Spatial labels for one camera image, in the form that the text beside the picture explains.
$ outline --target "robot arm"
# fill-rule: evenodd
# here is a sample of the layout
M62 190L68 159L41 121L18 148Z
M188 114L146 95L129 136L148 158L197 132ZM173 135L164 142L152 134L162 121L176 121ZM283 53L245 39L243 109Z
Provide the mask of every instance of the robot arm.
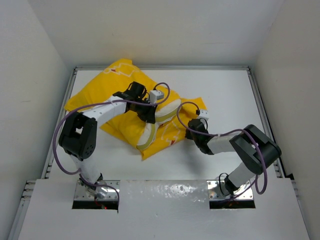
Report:
M129 85L124 92L116 92L105 105L95 106L84 112L75 112L67 118L59 137L59 145L70 155L81 176L91 184L102 179L92 154L96 148L97 129L112 118L131 110L147 123L155 123L157 100L164 94L156 89L150 91L149 98L146 87L137 82Z
M204 123L199 118L189 121L188 127L192 130L208 133ZM244 130L257 142L266 168L281 156L282 152L279 146L256 126L248 125ZM223 152L236 152L239 155L242 163L224 179L224 193L233 195L236 190L252 177L263 173L257 150L244 133L226 136L206 136L187 130L186 137L194 140L204 154L214 155Z

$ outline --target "black bracket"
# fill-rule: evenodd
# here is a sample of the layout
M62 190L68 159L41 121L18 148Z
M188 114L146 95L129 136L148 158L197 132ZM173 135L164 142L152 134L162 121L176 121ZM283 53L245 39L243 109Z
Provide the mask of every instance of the black bracket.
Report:
M257 142L262 153L265 166L268 168L275 160L277 160L282 152L280 147L272 141L267 135L260 131L255 125L248 125L244 128ZM260 175L263 172L261 159L257 150L244 133L234 136L230 143L236 153L239 155L244 165L254 174Z
M97 126L96 119L76 111L66 119L58 143L67 154L79 160L87 159L96 148Z
M202 132L202 133L208 133L208 130L206 129L205 125L201 121L201 119L191 119L188 122L188 127L192 130ZM193 140L196 146L200 149L200 151L204 154L208 155L214 155L210 148L208 147L208 142L213 138L212 136L206 136L202 134L198 134L192 131L189 131L188 129L185 131L185 137L187 139Z
M138 83L138 82L132 82L128 89L124 92L118 91L113 96L120 97L125 100L134 101L137 103L143 103L143 104L150 104L150 101L144 98L147 94L147 89L144 85ZM150 124L156 123L156 109L157 106L142 106L138 104L133 103L127 103L126 105L126 112L131 110L137 113L138 117Z

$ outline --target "white connector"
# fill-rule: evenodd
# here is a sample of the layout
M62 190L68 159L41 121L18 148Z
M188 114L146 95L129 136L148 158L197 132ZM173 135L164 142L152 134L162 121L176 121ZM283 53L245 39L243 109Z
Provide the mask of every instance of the white connector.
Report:
M162 91L159 90L151 90L149 92L149 101L152 104L155 104L158 100L163 99L165 97L165 94Z
M200 109L200 114L198 115L197 119L205 119L205 120L209 120L209 112L207 110L204 109Z

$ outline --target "white table surface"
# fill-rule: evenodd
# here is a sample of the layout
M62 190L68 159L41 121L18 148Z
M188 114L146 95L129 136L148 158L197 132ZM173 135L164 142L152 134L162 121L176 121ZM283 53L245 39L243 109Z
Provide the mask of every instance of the white table surface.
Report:
M144 70L156 82L166 82L183 98L202 97L210 114L210 133L225 133L254 124L263 130L246 70ZM99 70L79 70L71 96L78 93ZM76 170L70 157L58 146L58 156L69 171ZM104 179L108 180L206 180L232 172L241 160L236 153L205 155L191 140L178 142L142 161L138 150L101 129L94 154ZM276 178L274 167L268 169ZM70 179L54 162L50 180Z
M247 124L262 129L246 71L145 72L185 98L203 97L211 133ZM97 73L79 71L72 94ZM209 209L205 179L232 171L241 162L235 153L204 155L184 140L142 162L139 152L102 130L97 143L95 154L105 179L121 180L119 213L72 209L78 176L64 175L54 164L49 179L36 182L19 240L309 239L291 181L276 178L273 166L265 194L253 189L256 208ZM61 148L59 156L64 166L75 169Z
M75 182L35 184L19 240L308 240L290 179L255 207L209 209L205 180L120 181L115 210L72 209Z

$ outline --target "metal base plate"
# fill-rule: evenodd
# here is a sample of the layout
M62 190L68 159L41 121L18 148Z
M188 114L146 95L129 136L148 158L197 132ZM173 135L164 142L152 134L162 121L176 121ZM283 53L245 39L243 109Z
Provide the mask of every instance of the metal base plate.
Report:
M223 180L220 181L221 186L225 184ZM234 195L241 194L250 186L250 182L247 181L246 184L242 185ZM234 200L228 201L230 195L225 196L221 193L219 187L219 180L208 180L207 181L208 196L210 209L252 209L255 208L254 195L250 187L244 194L236 197Z
M101 180L100 184L107 184L120 192L119 180ZM76 182L72 209L118 209L118 196L114 189L101 187L106 193L103 198L95 198L93 190L88 190L83 183Z

